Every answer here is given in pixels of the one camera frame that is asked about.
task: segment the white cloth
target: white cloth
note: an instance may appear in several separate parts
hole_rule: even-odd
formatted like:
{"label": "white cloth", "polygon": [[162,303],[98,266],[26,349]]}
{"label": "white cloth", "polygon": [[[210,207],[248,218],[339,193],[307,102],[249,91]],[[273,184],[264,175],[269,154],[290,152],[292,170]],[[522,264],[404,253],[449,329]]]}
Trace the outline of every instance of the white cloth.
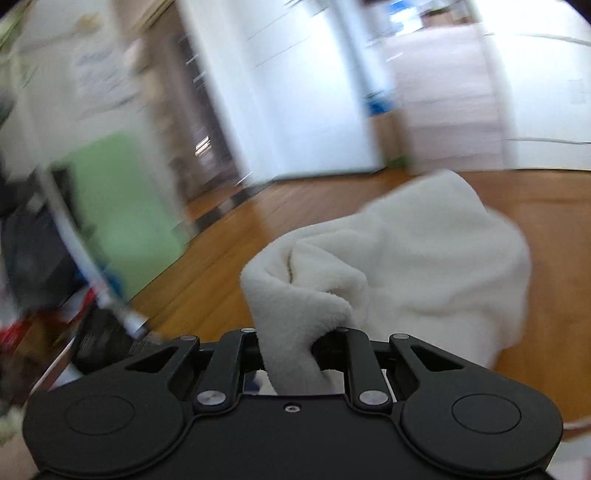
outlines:
{"label": "white cloth", "polygon": [[278,238],[241,286],[273,387],[302,395],[335,391],[310,346],[338,326],[372,340],[408,333],[492,366],[519,341],[530,271],[519,229],[440,171]]}

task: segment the white wall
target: white wall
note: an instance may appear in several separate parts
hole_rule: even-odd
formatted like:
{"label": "white wall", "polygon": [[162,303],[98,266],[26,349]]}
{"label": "white wall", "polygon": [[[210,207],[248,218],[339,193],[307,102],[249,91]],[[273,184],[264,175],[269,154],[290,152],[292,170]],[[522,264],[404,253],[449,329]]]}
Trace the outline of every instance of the white wall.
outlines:
{"label": "white wall", "polygon": [[118,42],[120,33],[110,0],[39,0],[31,12],[20,38],[20,50],[35,49],[23,55],[25,65],[36,71],[25,87],[30,119],[41,151],[22,124],[18,108],[0,129],[0,145],[7,170],[13,176],[31,172],[39,161],[48,164],[84,145],[117,131],[131,134],[139,149],[139,161],[155,184],[155,192],[180,222],[182,206],[178,201],[174,177],[168,169],[166,151],[158,136],[146,104],[137,98],[102,113],[86,111],[87,105],[74,92],[70,63],[76,38],[63,38],[74,30],[83,14],[100,13],[103,27],[98,35]]}
{"label": "white wall", "polygon": [[382,49],[382,43],[377,41],[375,33],[370,28],[361,0],[331,0],[330,5],[332,10],[338,10],[335,12],[338,15],[332,15],[332,24],[335,25],[340,17],[346,28],[346,35],[350,38],[353,50],[350,56],[354,55],[359,63],[353,67],[359,68],[363,76],[362,93],[370,95],[381,91],[390,95],[394,90],[394,82],[386,68],[386,54]]}
{"label": "white wall", "polygon": [[584,144],[591,142],[591,26],[562,0],[473,0],[473,7],[503,104],[509,164],[591,169]]}
{"label": "white wall", "polygon": [[556,35],[591,41],[591,26],[564,0],[469,0],[477,20],[497,35]]}

